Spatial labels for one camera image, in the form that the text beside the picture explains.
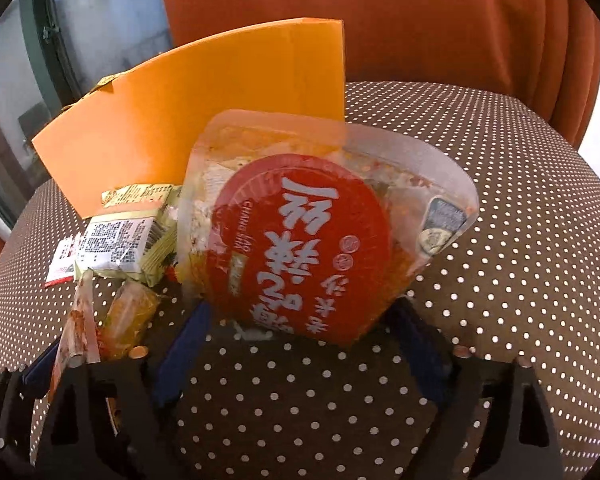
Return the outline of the red white sachet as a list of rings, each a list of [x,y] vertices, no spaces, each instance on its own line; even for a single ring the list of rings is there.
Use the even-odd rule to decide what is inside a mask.
[[[64,237],[58,242],[44,281],[44,287],[72,282],[76,278],[76,259],[78,258],[83,235],[76,233]]]

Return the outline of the yellow noodle snack packet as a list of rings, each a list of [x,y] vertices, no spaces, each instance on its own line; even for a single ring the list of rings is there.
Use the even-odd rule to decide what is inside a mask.
[[[148,287],[163,277],[178,239],[181,188],[131,184],[102,194],[102,206],[80,236],[74,275],[132,278]]]

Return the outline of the clear red snack stick packet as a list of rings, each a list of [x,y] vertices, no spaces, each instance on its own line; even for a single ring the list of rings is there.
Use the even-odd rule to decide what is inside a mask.
[[[53,401],[61,375],[67,367],[100,361],[94,317],[93,278],[93,272],[87,270],[76,284],[72,308],[59,339],[47,395],[48,402]]]

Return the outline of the small orange snack sachet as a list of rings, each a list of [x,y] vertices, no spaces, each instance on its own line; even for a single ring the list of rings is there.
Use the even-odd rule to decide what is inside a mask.
[[[160,302],[161,297],[147,286],[125,280],[98,331],[100,356],[105,361],[121,359],[137,346]]]

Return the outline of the orange cardboard box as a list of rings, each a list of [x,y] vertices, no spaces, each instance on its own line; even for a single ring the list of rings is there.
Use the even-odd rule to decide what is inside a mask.
[[[341,120],[343,24],[295,18],[221,32],[103,79],[33,139],[83,218],[102,193],[182,183],[198,136],[224,110]]]

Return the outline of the green framed window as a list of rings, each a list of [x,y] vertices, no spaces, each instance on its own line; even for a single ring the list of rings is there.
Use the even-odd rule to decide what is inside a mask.
[[[0,219],[48,178],[33,138],[102,77],[170,50],[163,0],[0,0]]]

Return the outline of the orange curtain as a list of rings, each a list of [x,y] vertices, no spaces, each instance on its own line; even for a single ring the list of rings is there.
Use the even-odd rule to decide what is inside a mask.
[[[163,0],[176,44],[286,18],[336,18],[350,81],[429,81],[512,96],[579,146],[600,88],[585,0]]]

